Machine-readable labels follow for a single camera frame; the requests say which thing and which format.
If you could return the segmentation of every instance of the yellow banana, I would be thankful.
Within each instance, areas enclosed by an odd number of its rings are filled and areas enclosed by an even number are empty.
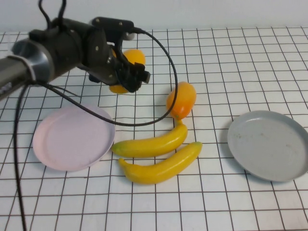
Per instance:
[[[156,165],[140,166],[129,164],[122,158],[119,159],[119,164],[130,181],[139,184],[157,184],[182,172],[197,158],[201,149],[202,143],[194,142],[183,147],[169,159]]]
[[[178,121],[178,125],[160,137],[120,141],[112,146],[112,151],[123,157],[154,157],[177,149],[187,137],[187,127]]]

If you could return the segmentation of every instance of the screw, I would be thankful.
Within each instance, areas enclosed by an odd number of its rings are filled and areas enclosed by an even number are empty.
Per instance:
[[[107,64],[110,64],[110,63],[111,63],[111,57],[107,59]]]

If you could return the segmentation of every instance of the toy orange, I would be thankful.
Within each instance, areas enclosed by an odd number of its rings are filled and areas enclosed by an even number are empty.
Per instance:
[[[178,95],[171,116],[177,120],[185,118],[192,110],[197,98],[196,90],[193,85],[187,82],[180,82],[178,85]],[[167,109],[172,105],[175,89],[167,97]]]
[[[139,64],[145,65],[145,56],[142,53],[142,51],[136,50],[136,49],[130,49],[130,50],[123,52],[123,54],[130,63],[132,63],[132,64],[139,63]],[[113,93],[116,93],[116,94],[125,94],[125,93],[128,92],[128,90],[126,90],[121,85],[110,86],[109,90]]]

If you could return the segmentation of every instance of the black cable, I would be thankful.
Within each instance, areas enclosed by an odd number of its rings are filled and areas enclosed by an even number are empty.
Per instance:
[[[59,10],[59,15],[58,15],[58,22],[59,22],[59,28],[60,30],[63,30],[63,15],[64,15],[64,11],[66,8],[66,0],[62,0],[62,5],[61,8]]]
[[[121,123],[121,122],[116,122],[116,121],[113,121],[113,120],[110,120],[110,119],[107,119],[93,111],[91,111],[90,109],[82,106],[81,104],[77,103],[75,100],[72,100],[71,98],[69,98],[68,96],[66,96],[65,94],[63,94],[62,92],[58,91],[57,89],[53,88],[52,86],[50,86],[49,84],[45,84],[45,83],[37,83],[43,87],[46,87],[47,89],[53,91],[54,93],[62,96],[64,99],[68,100],[69,102],[71,102],[73,105],[81,108],[82,110],[90,113],[91,115],[105,121],[105,122],[108,122],[108,123],[111,123],[111,124],[114,124],[114,125],[119,125],[119,126],[125,126],[125,127],[141,127],[141,126],[147,126],[147,125],[150,125],[150,124],[154,124],[154,123],[157,123],[159,121],[161,121],[162,119],[164,119],[170,112],[171,110],[173,109],[174,107],[174,104],[176,102],[176,99],[177,99],[177,95],[178,95],[178,76],[177,76],[177,71],[175,69],[175,66],[173,64],[173,61],[170,57],[170,55],[168,54],[168,52],[166,51],[166,49],[164,48],[164,46],[154,37],[152,36],[151,34],[149,34],[148,32],[144,31],[144,30],[141,30],[139,29],[138,31],[139,33],[143,33],[143,34],[146,34],[148,36],[150,36],[155,42],[158,43],[158,45],[163,49],[163,51],[165,52],[166,56],[168,57],[170,63],[171,63],[171,66],[172,66],[172,69],[173,69],[173,72],[174,72],[174,79],[175,79],[175,94],[174,94],[174,99],[173,99],[173,102],[172,102],[172,105],[171,107],[167,110],[167,112],[162,115],[160,118],[156,119],[156,120],[153,120],[151,122],[146,122],[146,123],[140,123],[140,124],[127,124],[127,123]]]
[[[51,21],[50,18],[48,17],[47,13],[44,11],[43,7],[42,7],[42,2],[43,0],[39,0],[38,2],[38,8],[39,10],[42,12],[42,14],[44,15],[45,19],[46,19],[46,23],[47,23],[47,30],[49,30],[51,28]]]
[[[29,86],[29,83],[27,82],[24,87],[22,88],[17,104],[16,104],[16,110],[15,110],[15,118],[14,118],[14,130],[13,130],[13,146],[14,146],[14,169],[15,169],[15,178],[16,178],[16,187],[18,192],[18,199],[19,199],[19,207],[20,207],[20,214],[23,224],[23,230],[26,231],[26,218],[25,218],[25,210],[24,210],[24,204],[22,199],[22,193],[21,193],[21,186],[20,186],[20,179],[19,179],[19,169],[18,169],[18,156],[17,156],[17,130],[18,130],[18,122],[19,122],[19,112],[21,108],[21,102],[23,100],[23,96]]]

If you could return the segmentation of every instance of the plastic fruit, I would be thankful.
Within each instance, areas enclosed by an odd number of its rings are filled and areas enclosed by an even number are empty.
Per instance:
[[[130,181],[139,184],[157,184],[182,172],[197,158],[201,149],[202,143],[194,142],[155,165],[129,164],[122,158],[119,159],[119,164]]]
[[[177,149],[187,137],[187,127],[178,124],[167,134],[142,140],[120,141],[112,146],[112,151],[123,157],[154,157]]]
[[[175,89],[167,97],[167,109],[172,105]],[[171,116],[175,119],[185,118],[192,110],[197,98],[196,90],[193,85],[187,82],[180,82],[178,85],[178,95]]]
[[[139,63],[139,64],[145,65],[145,56],[142,53],[142,51],[136,50],[136,49],[130,49],[130,50],[123,52],[123,54],[130,63],[132,64]],[[110,86],[109,90],[115,94],[124,94],[128,92],[128,90],[126,90],[121,85]]]

